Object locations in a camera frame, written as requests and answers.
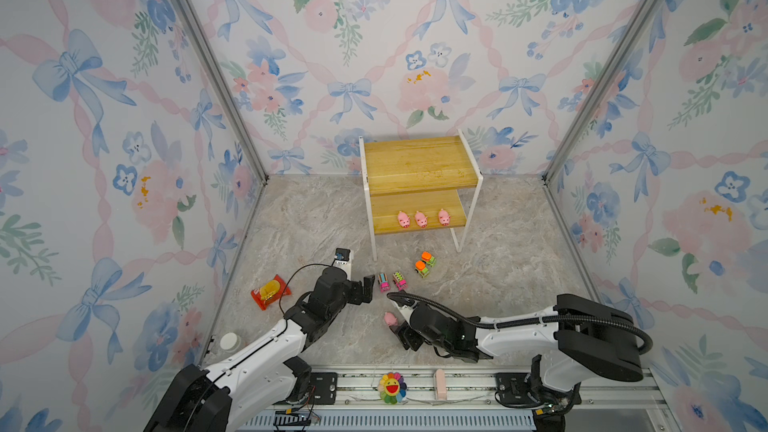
gray marble surface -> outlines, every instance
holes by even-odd
[[[461,191],[467,207],[472,193]],[[376,243],[378,262],[372,260],[359,177],[272,176],[214,333],[221,337],[235,332],[245,341],[261,336],[280,319],[280,310],[274,303],[262,312],[250,291],[275,274],[288,280],[304,264],[330,264],[336,247],[354,251],[353,280],[378,272],[391,278],[401,271],[408,292],[431,297],[466,316],[508,317],[552,305],[564,292],[587,296],[538,178],[486,177],[461,254],[449,230],[379,235]],[[437,264],[421,278],[413,264],[425,250],[437,257]],[[299,272],[283,308],[313,288],[321,271],[313,266]],[[403,350],[384,323],[388,311],[395,309],[377,284],[373,302],[347,305],[301,357],[314,365],[462,363],[438,358],[427,346],[418,352]],[[538,352],[521,350],[483,363],[530,365]],[[205,363],[225,357],[214,346]]]

smiling flower toy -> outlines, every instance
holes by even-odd
[[[406,396],[408,386],[398,372],[389,372],[384,374],[379,380],[379,397],[385,404],[399,404]]]

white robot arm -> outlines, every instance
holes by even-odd
[[[298,354],[328,330],[347,304],[372,299],[374,276],[351,281],[351,262],[351,251],[338,248],[315,289],[266,334],[205,370],[195,365],[181,370],[144,432],[234,432],[272,404],[307,402],[311,367]],[[505,407],[564,414],[578,398],[582,380],[641,380],[640,354],[652,346],[628,314],[571,294],[559,295],[553,307],[508,318],[466,318],[405,292],[387,297],[406,320],[394,330],[406,350],[428,343],[436,352],[441,348],[450,357],[477,362],[512,350],[548,348],[534,358],[530,374],[506,386],[497,377],[496,399]],[[642,347],[635,336],[643,339]]]
[[[506,318],[466,318],[406,292],[387,297],[406,320],[393,330],[406,350],[426,342],[436,353],[441,348],[450,357],[477,362],[514,350],[549,349],[533,359],[531,373],[516,383],[516,391],[499,387],[496,399],[507,407],[557,410],[568,402],[565,398],[575,398],[574,387],[582,380],[642,380],[640,355],[653,345],[625,312],[572,294],[560,294],[553,307]],[[641,347],[636,337],[643,339]]]
[[[194,365],[181,370],[144,432],[234,432],[276,402],[306,401],[312,369],[298,354],[328,330],[347,304],[372,299],[374,276],[353,282],[351,275],[352,252],[338,248],[315,289],[271,330],[206,370]]]

pink toy car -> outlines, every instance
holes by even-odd
[[[379,288],[382,290],[382,292],[389,291],[389,281],[386,278],[386,274],[384,272],[379,274]]]
[[[392,276],[394,277],[397,290],[401,291],[408,288],[408,283],[406,282],[406,278],[403,277],[400,272],[395,272]]]

shelf leg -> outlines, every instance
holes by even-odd
[[[451,229],[451,235],[453,235],[453,245],[456,246],[456,252],[461,252],[461,249],[458,248],[458,239],[456,238],[456,229]]]
[[[368,185],[368,165],[366,164],[366,144],[360,137],[360,168],[362,169],[362,188],[366,194],[366,211],[368,212],[368,229],[371,233],[371,252],[376,262],[376,235],[373,233],[373,210],[371,208],[371,189]]]
[[[464,241],[467,237],[467,230],[469,230],[469,223],[472,220],[472,213],[475,211],[475,204],[478,203],[478,196],[480,195],[480,188],[482,187],[482,175],[478,175],[478,184],[475,187],[475,195],[472,197],[472,205],[469,207],[469,214],[467,214],[467,223],[464,226],[464,232],[462,233],[462,241],[457,244],[456,251],[461,252],[464,248]],[[453,235],[453,241],[456,242],[456,234]]]

